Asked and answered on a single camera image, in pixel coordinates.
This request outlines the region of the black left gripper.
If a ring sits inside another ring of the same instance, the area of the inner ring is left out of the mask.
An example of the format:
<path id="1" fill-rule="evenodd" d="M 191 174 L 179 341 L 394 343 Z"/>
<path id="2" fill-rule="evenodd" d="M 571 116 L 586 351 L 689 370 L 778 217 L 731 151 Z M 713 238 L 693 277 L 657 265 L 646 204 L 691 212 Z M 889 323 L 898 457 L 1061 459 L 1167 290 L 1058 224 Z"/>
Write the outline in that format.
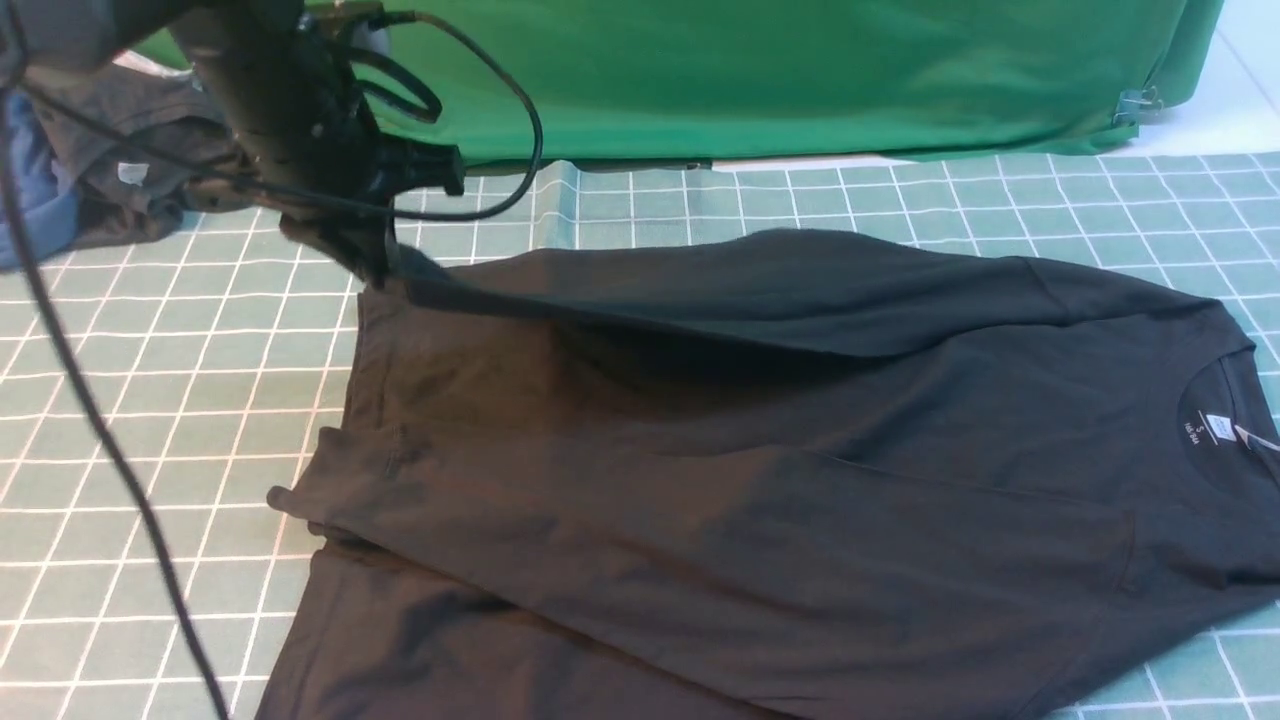
<path id="1" fill-rule="evenodd" d="M 361 81 L 353 64 L 389 70 L 408 85 L 396 106 L 433 123 L 443 106 L 388 58 L 380 20 L 197 20 L 195 69 L 221 109 L 257 177 L 280 232 L 375 288 L 397 273 L 399 245 L 387 210 L 399 193 L 465 191 L 454 145 L 424 143 L 379 129 L 369 97 L 390 91 Z"/>

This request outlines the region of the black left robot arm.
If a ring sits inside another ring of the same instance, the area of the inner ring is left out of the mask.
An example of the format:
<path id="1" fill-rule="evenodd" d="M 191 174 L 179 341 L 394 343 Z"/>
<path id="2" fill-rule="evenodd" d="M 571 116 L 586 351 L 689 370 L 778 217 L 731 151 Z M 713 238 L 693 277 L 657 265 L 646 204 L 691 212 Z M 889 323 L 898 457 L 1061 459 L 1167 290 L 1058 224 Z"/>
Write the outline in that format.
<path id="1" fill-rule="evenodd" d="M 275 210 L 288 240 L 370 284 L 396 273 L 396 197 L 465 191 L 454 146 L 383 132 L 355 64 L 390 59 L 358 46 L 378 1 L 5 1 L 3 87 L 42 102 L 166 31 L 221 110 L 250 161 L 220 174 L 228 193 Z"/>

